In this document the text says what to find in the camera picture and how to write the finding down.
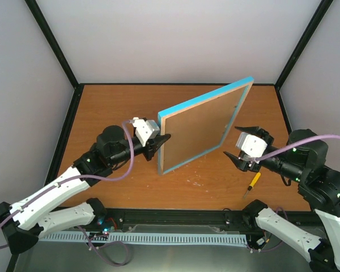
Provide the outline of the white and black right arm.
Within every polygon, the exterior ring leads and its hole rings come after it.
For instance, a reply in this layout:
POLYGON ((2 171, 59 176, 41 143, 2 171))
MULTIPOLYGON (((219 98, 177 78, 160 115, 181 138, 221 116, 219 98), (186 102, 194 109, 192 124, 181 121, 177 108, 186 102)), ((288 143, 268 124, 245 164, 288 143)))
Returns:
POLYGON ((340 136, 299 129, 289 134, 287 146, 276 148, 274 138, 260 127, 237 130, 240 153, 225 155, 243 172, 266 168, 280 175, 286 185, 296 182, 297 192, 321 219, 326 238, 302 230, 258 199, 243 209, 245 225, 276 236, 302 255, 312 271, 340 271, 340 172, 326 166, 328 145, 324 141, 340 136))

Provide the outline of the yellow handled screwdriver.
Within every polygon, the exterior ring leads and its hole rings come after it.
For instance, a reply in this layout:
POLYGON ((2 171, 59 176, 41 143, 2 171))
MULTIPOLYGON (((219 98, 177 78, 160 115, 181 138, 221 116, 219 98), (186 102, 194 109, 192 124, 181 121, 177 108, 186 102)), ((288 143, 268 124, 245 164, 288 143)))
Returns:
POLYGON ((255 184, 257 183, 257 181, 259 180, 260 177, 261 177, 261 173, 260 172, 255 174, 255 176, 253 177, 252 181, 248 185, 245 194, 243 195, 243 199, 245 199, 247 197, 248 193, 254 188, 255 184))

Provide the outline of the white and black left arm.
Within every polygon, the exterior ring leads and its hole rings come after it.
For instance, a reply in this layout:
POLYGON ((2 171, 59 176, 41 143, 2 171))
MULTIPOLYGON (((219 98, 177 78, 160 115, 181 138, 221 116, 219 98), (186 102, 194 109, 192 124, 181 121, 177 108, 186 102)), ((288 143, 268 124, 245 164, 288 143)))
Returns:
POLYGON ((107 215, 97 198, 62 211, 55 212, 54 208, 101 180, 113 181, 110 175, 126 163, 133 165, 137 155, 150 161, 171 137, 162 135, 153 120, 138 119, 129 123, 134 128, 133 135, 126 122, 106 127, 89 151, 55 180, 21 201, 0 203, 0 231, 6 240, 0 249, 9 248, 12 254, 20 254, 51 232, 87 224, 102 227, 107 215))

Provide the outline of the blue wooden picture frame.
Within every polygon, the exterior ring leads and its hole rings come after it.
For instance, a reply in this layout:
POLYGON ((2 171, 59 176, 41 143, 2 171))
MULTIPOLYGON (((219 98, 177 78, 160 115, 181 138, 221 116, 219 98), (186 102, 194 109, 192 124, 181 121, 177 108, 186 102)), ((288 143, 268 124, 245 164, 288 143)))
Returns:
POLYGON ((158 174, 219 148, 253 83, 249 76, 158 112, 160 133, 171 136, 158 151, 158 174))

